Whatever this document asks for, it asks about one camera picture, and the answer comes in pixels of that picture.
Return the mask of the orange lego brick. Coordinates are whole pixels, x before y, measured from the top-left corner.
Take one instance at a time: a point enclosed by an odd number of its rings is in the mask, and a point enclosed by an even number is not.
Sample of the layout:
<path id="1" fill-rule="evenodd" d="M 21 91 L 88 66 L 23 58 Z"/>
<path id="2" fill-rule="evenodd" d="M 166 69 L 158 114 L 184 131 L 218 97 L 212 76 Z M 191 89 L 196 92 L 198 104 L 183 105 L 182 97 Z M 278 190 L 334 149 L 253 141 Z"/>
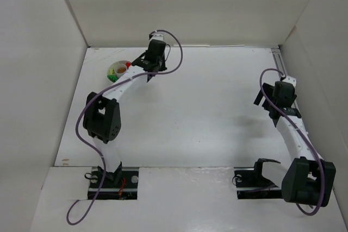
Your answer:
<path id="1" fill-rule="evenodd" d="M 116 74 L 124 74 L 127 71 L 127 66 L 125 64 L 117 64 L 115 67 Z"/>

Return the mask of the dark green lego plate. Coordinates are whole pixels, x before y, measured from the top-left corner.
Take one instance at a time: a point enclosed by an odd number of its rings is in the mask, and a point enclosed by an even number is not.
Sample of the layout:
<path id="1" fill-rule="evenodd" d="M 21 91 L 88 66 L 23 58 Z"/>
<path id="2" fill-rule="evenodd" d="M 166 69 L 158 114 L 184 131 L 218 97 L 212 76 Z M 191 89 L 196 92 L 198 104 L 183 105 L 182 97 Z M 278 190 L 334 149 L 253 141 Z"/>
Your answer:
<path id="1" fill-rule="evenodd" d="M 117 81 L 117 76 L 115 75 L 107 75 L 107 78 L 113 83 Z"/>

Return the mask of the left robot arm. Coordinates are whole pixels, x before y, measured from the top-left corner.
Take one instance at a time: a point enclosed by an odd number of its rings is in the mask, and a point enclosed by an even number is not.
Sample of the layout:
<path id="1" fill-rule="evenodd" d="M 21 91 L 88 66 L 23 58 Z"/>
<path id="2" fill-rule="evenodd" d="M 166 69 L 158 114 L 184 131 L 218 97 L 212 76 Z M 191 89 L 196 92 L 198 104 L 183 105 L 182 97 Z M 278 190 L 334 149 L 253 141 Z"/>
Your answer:
<path id="1" fill-rule="evenodd" d="M 91 92 L 83 111 L 83 128 L 92 138 L 89 145 L 102 156 L 102 166 L 95 176 L 105 183 L 117 184 L 122 177 L 122 163 L 116 150 L 115 139 L 121 130 L 121 107 L 140 87 L 154 76 L 167 70 L 163 34 L 150 37 L 147 50 L 126 67 L 114 86 L 100 93 Z"/>

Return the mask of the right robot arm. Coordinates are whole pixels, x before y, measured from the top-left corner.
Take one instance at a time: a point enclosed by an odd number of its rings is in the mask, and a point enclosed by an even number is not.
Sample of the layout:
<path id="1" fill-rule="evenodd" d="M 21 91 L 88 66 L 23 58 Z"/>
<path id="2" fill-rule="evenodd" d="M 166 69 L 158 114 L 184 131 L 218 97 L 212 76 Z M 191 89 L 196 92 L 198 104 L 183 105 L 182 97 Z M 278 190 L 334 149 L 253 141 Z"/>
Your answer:
<path id="1" fill-rule="evenodd" d="M 261 105 L 269 112 L 292 161 L 281 178 L 283 199 L 288 203 L 317 205 L 323 196 L 321 206 L 326 207 L 336 168 L 332 162 L 323 160 L 317 151 L 312 151 L 307 145 L 309 137 L 305 132 L 302 116 L 293 107 L 297 98 L 295 86 L 296 80 L 290 77 L 276 81 L 274 85 L 263 83 L 254 104 Z"/>

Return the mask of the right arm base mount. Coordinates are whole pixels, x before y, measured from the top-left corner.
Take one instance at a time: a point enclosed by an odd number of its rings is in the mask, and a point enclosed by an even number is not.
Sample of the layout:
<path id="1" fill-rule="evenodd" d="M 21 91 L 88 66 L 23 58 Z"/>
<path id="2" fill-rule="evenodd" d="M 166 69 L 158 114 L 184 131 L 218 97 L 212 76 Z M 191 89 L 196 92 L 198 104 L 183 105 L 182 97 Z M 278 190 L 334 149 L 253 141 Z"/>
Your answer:
<path id="1" fill-rule="evenodd" d="M 259 158 L 252 167 L 234 167 L 232 183 L 237 189 L 238 199 L 282 199 L 281 189 L 263 176 L 264 165 L 281 163 L 277 160 Z"/>

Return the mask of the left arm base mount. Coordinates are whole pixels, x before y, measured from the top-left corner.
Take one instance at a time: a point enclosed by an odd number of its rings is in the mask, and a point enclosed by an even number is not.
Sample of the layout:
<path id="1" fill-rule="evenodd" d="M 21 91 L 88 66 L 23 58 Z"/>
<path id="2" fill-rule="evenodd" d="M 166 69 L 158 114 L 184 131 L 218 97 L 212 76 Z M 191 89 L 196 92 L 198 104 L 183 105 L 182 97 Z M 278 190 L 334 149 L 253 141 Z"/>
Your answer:
<path id="1" fill-rule="evenodd" d="M 85 173 L 84 178 L 89 181 L 88 199 L 93 199 L 100 185 L 103 170 L 93 168 Z M 97 200 L 136 200 L 138 197 L 139 168 L 118 169 L 117 173 L 108 172 L 104 183 L 97 195 Z"/>

